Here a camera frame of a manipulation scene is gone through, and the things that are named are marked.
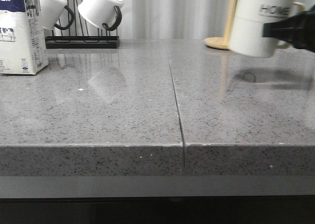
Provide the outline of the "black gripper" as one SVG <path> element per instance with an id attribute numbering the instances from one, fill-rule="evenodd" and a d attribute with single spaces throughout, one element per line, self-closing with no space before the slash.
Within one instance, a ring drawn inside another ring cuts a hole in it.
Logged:
<path id="1" fill-rule="evenodd" d="M 294 16 L 294 30 L 292 37 L 292 22 L 282 20 L 279 22 L 263 24 L 262 37 L 290 40 L 297 49 L 315 51 L 315 6 Z"/>

